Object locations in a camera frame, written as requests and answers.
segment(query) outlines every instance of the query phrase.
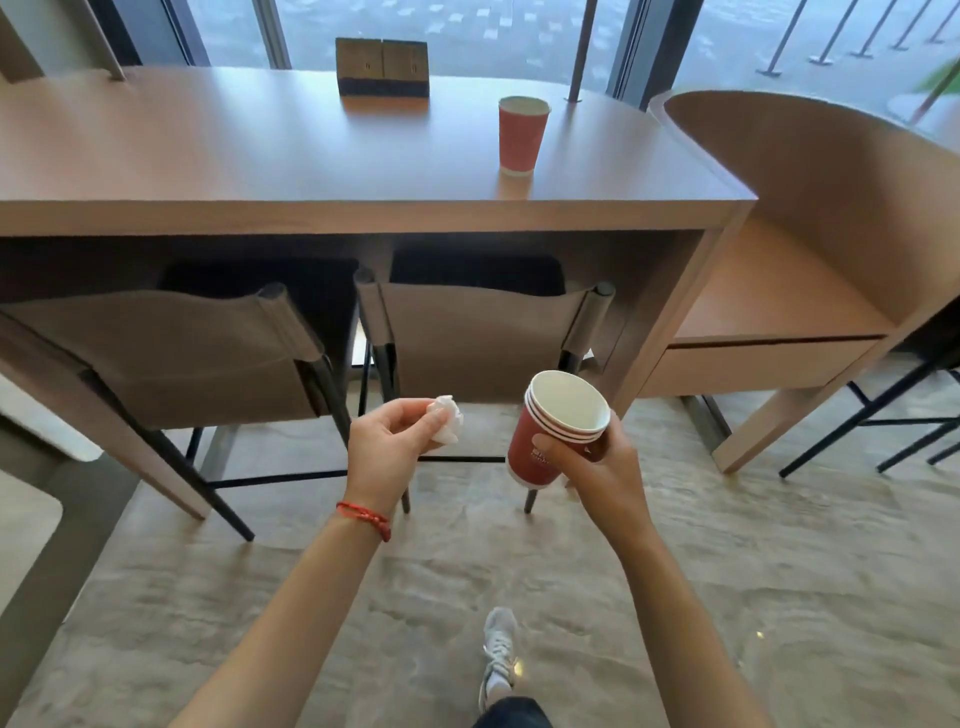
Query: fingernail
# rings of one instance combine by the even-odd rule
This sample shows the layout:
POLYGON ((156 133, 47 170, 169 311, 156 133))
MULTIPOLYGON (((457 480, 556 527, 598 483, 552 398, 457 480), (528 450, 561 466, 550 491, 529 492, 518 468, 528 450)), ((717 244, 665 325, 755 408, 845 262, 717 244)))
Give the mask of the fingernail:
POLYGON ((540 452, 549 452, 553 447, 553 440, 540 433, 534 435, 533 443, 540 452))

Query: red string bracelet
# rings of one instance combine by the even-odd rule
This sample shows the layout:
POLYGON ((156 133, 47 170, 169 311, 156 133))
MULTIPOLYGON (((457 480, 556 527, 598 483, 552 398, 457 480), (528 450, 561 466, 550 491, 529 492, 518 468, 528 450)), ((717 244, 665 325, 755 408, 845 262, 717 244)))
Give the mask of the red string bracelet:
POLYGON ((383 539, 384 543, 390 541, 390 519, 381 516, 379 513, 374 513, 362 505, 347 503, 345 500, 337 503, 337 513, 347 518, 366 521, 380 532, 380 538, 383 539))

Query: hand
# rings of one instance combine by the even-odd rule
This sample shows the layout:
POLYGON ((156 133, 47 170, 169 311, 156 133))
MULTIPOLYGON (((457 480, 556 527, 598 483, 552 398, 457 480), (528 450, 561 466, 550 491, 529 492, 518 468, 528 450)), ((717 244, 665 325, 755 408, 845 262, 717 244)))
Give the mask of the hand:
POLYGON ((431 443, 444 426, 445 410, 426 414, 433 400, 391 400, 350 426, 347 503, 390 518, 410 485, 417 458, 438 448, 431 443))
POLYGON ((547 435, 534 435, 533 442, 569 478, 590 519, 614 550, 654 530, 636 450, 615 414, 611 413, 603 436, 590 445, 594 462, 547 435))

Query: outdoor pavement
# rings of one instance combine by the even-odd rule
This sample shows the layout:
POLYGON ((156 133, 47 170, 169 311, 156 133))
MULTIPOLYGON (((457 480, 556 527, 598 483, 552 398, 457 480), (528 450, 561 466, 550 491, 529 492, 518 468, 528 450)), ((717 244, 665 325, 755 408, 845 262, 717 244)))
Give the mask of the outdoor pavement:
MULTIPOLYGON (((799 0, 706 0, 677 78, 677 87, 799 91, 886 112, 894 96, 917 89, 960 55, 960 12, 926 42, 956 0, 932 0, 904 42, 924 0, 897 0, 871 45, 855 58, 888 0, 858 0, 829 57, 819 56, 848 0, 809 0, 777 64, 779 78, 757 73, 770 62, 799 0)), ((189 0, 212 63, 267 66, 251 0, 189 0)), ((567 83, 573 68, 583 0, 277 0, 296 68, 332 70, 334 38, 426 40, 435 75, 527 78, 567 83)), ((600 0, 584 87, 605 91, 628 0, 600 0)))

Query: right arm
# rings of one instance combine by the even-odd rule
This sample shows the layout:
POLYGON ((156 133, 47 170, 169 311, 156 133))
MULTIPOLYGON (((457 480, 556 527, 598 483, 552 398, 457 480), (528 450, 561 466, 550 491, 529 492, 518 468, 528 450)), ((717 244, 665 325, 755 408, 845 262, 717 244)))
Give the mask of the right arm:
POLYGON ((770 728, 772 721, 654 528, 636 450, 616 415, 596 462, 546 435, 537 435, 534 444, 569 478, 623 565, 671 728, 770 728))

